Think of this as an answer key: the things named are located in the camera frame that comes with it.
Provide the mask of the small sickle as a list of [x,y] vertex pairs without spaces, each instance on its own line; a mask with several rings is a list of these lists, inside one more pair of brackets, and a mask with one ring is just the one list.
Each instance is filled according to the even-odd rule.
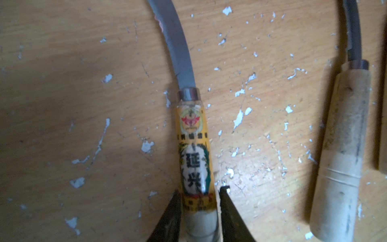
[[220,241],[214,174],[204,105],[172,1],[149,1],[169,50],[179,91],[176,105],[180,197],[186,239]]
[[384,30],[382,58],[383,98],[379,148],[379,171],[387,174],[387,27]]
[[343,8],[348,60],[335,79],[310,215],[310,231],[323,242],[353,240],[366,144],[371,73],[357,2]]

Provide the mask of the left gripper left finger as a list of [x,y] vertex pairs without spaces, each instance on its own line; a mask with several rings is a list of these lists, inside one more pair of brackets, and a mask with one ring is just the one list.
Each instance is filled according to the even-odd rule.
[[178,242],[181,223],[181,195],[175,190],[147,242]]

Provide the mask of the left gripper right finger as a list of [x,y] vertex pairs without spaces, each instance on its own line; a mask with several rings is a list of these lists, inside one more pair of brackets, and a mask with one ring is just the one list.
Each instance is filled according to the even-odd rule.
[[223,241],[255,242],[227,192],[229,188],[222,186],[219,190]]

